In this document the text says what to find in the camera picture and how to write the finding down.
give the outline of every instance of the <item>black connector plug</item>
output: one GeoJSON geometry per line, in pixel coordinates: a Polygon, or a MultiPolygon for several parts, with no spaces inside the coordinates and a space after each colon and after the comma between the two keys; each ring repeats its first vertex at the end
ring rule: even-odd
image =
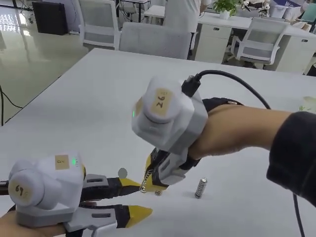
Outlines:
{"type": "Polygon", "coordinates": [[[195,76],[189,76],[188,79],[186,79],[181,88],[182,92],[189,96],[192,97],[195,92],[198,90],[199,86],[201,85],[201,82],[199,81],[199,74],[196,74],[195,76]]]}

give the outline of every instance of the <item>white cup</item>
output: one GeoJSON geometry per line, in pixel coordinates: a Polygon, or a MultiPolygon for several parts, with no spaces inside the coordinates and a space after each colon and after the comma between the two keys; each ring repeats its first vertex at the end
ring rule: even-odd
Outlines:
{"type": "Polygon", "coordinates": [[[316,98],[305,96],[303,98],[303,104],[300,106],[299,110],[316,114],[316,98]]]}

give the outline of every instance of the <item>green plant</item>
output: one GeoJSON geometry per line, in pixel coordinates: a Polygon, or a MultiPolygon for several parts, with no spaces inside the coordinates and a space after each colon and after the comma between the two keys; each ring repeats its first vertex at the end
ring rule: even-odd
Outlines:
{"type": "Polygon", "coordinates": [[[217,12],[230,11],[230,15],[236,13],[236,0],[217,0],[213,4],[213,9],[217,12]]]}

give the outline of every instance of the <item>hand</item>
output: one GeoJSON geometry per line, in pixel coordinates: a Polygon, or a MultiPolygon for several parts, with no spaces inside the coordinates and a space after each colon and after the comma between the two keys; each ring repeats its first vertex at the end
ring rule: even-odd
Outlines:
{"type": "Polygon", "coordinates": [[[0,237],[54,237],[65,232],[62,224],[34,229],[20,226],[15,221],[15,211],[0,218],[0,237]]]}
{"type": "Polygon", "coordinates": [[[225,155],[246,147],[270,149],[289,112],[222,105],[208,113],[201,136],[189,148],[193,159],[225,155]]]}

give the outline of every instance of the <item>handwritten number 26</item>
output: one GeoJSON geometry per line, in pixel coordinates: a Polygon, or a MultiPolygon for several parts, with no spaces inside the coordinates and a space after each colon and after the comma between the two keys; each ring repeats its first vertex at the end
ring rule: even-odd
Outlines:
{"type": "MultiPolygon", "coordinates": [[[[159,96],[158,96],[158,99],[159,99],[160,101],[164,101],[165,97],[164,97],[164,96],[162,96],[162,97],[159,97],[159,96]]],[[[163,102],[158,102],[158,103],[156,104],[156,106],[159,106],[160,108],[162,108],[163,102]]]]}

